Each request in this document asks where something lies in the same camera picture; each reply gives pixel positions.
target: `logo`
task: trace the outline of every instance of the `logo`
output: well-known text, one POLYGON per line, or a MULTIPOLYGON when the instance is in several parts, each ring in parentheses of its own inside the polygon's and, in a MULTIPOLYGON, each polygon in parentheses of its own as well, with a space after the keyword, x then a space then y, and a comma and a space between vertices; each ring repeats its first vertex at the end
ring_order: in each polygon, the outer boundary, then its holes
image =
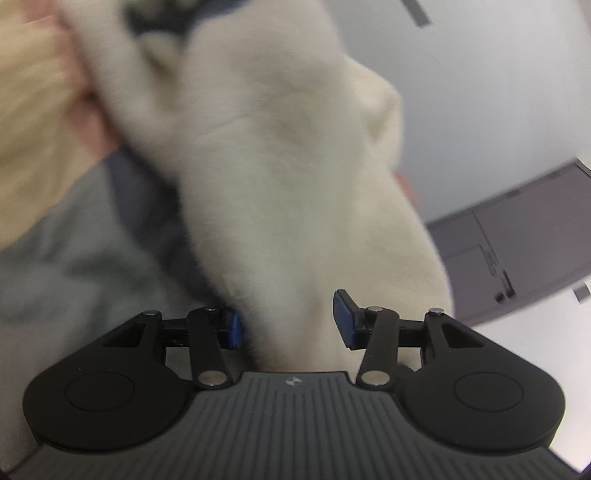
POLYGON ((297 378, 297 377, 291 377, 288 378, 285 383, 288 384, 290 387, 297 387, 298 385, 302 384, 304 381, 297 378))

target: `gray fabric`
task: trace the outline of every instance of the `gray fabric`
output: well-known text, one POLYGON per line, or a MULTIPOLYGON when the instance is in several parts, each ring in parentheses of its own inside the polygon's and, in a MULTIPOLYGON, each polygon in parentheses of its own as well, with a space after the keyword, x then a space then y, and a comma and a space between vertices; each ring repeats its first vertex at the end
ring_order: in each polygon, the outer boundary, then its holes
POLYGON ((193 297, 219 304, 191 250, 176 191, 127 149, 110 155, 105 164, 119 219, 129 233, 193 297))
POLYGON ((200 305, 122 226, 104 163, 83 176, 0 252, 0 468, 34 446, 21 399, 35 375, 138 312, 200 305))

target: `white wall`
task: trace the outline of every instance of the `white wall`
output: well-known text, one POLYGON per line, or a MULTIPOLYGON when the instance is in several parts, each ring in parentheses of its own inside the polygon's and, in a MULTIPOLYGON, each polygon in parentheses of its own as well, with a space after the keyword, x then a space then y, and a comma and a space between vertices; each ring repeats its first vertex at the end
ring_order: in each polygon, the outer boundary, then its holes
POLYGON ((325 0, 352 57, 405 101, 402 171, 431 220, 591 153, 591 35, 576 0, 325 0))

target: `metal pin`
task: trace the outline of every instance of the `metal pin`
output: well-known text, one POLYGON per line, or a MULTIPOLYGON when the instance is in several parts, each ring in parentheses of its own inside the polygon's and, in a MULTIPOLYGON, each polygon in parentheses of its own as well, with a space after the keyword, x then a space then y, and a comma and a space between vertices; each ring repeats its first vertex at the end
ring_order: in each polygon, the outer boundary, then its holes
POLYGON ((197 380, 199 380, 199 383, 208 387, 217 387, 225 383, 228 380, 228 376, 219 370, 205 370, 205 372, 199 374, 197 380))
POLYGON ((361 375, 361 381, 366 385, 380 387, 390 381, 390 375, 381 370, 368 370, 361 375))

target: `cabinet door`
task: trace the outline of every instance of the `cabinet door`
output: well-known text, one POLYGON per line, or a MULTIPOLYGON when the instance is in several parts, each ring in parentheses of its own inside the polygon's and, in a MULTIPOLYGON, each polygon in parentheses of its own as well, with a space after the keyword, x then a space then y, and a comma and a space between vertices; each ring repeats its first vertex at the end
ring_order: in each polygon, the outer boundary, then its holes
POLYGON ((511 301, 491 268, 488 252, 480 245, 448 257, 444 263, 452 284, 457 320, 471 325, 496 310, 500 303, 511 301))
POLYGON ((474 208, 524 306, 591 270, 591 179, 576 164, 474 208))
POLYGON ((488 240, 472 212, 429 227, 452 284, 456 318, 472 324, 509 301, 488 240))

